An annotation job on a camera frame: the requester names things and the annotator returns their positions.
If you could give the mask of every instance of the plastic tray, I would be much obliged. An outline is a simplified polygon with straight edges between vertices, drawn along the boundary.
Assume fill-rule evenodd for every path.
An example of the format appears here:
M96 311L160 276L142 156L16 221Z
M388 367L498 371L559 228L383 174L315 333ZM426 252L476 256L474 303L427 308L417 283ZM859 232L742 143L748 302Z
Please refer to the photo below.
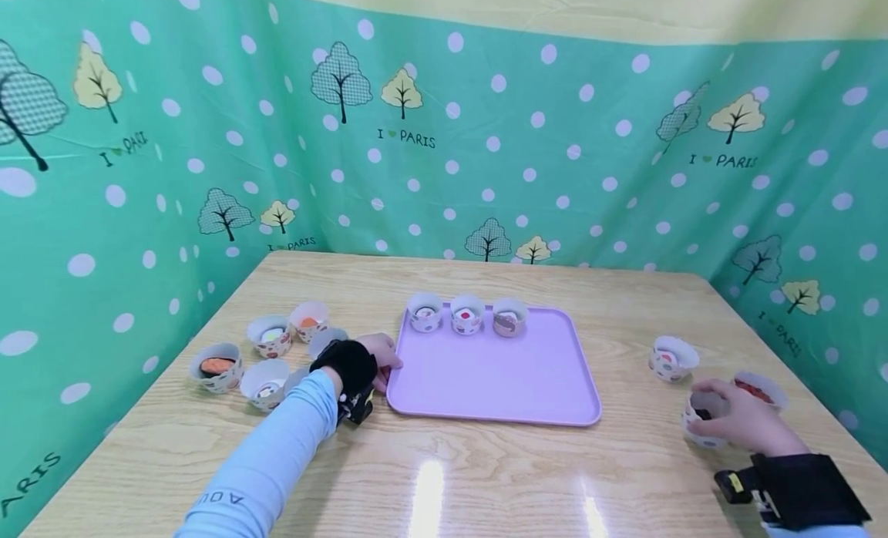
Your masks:
M531 307L515 338L494 332L486 306L483 328L460 335L450 327L445 303L442 326L428 334L410 326L405 311L388 402L403 415L590 426L601 418L601 401L577 329L564 311Z

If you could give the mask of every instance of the light blue sleeve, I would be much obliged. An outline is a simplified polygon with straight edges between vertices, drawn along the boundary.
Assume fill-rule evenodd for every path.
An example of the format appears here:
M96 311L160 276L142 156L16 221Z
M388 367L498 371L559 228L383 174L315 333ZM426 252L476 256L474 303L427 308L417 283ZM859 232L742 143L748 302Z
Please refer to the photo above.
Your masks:
M265 538L337 425L333 382L316 370L222 463L176 538Z

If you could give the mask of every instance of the green wallpaper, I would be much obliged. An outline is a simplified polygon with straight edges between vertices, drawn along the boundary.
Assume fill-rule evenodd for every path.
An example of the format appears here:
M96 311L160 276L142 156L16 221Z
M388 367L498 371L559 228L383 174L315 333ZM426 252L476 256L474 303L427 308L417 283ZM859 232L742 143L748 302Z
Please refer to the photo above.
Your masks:
M277 248L693 271L888 463L885 42L305 0L0 0L0 40L3 536Z

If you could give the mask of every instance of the child's hand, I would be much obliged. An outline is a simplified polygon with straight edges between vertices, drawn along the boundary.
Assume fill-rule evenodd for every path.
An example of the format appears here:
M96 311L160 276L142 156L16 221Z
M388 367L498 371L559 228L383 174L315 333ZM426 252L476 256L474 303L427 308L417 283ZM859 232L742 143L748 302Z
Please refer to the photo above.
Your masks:
M726 439L768 457L811 452L775 410L752 394L723 380L696 382L694 391L716 392L730 405L725 416L690 422L688 429L694 434Z

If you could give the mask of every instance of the tree illustration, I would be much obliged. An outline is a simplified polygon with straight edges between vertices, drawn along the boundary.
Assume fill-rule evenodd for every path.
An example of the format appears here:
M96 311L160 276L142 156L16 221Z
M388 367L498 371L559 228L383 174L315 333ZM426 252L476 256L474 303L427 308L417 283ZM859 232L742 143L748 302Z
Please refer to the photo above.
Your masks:
M366 105L373 100L370 82L361 73L358 59L340 41L333 43L331 53L311 74L311 94L329 105L339 105L343 123L346 106Z
M796 307L812 316L820 310L820 289L817 280L788 281L779 290L792 302L787 314L793 312Z
M0 145L18 140L36 160L37 170L45 172L49 165L25 136L47 133L67 113L52 83L31 72L9 43L0 40Z
M486 263L491 257L504 257L512 252L512 241L505 236L505 228L499 221L491 217L466 238L466 251L484 257Z
M761 281L771 283L777 281L782 270L779 266L780 247L779 235L772 235L765 240L746 245L735 253L732 263L748 273L746 280L743 281L744 286L753 276Z
M285 225L296 219L296 213L287 208L287 205L276 200L268 210L259 217L259 222L265 225L278 225L281 227L281 234L286 234Z
M389 105L401 108L401 119L404 119L405 108L422 106L422 95L419 94L416 83L405 69L398 70L397 74L385 84L382 99Z
M254 221L249 209L218 187L213 187L207 193L207 202L200 208L197 217L201 234L228 232L229 241L234 241L232 228L245 227Z
M105 65L105 59L94 52L86 42L80 43L80 64L74 76L74 94L77 102L87 108L107 108L111 122L117 123L111 103L120 100L123 87L115 73Z
M526 244L518 247L518 251L515 251L515 257L530 260L531 264L551 256L553 256L553 252L549 250L546 242L539 235L533 236L530 241L527 241Z
M712 114L712 118L709 118L709 129L726 131L725 145L731 145L735 131L750 133L765 127L765 114L759 110L761 105L755 100L755 95L746 93L740 99Z
M700 103L703 96L706 95L706 89L709 88L709 82L703 83L695 90L690 99L673 108L672 112L666 114L660 121L660 128L657 129L657 136L666 142L666 149L672 146L672 141L680 135L688 133L691 129L697 127L700 122Z

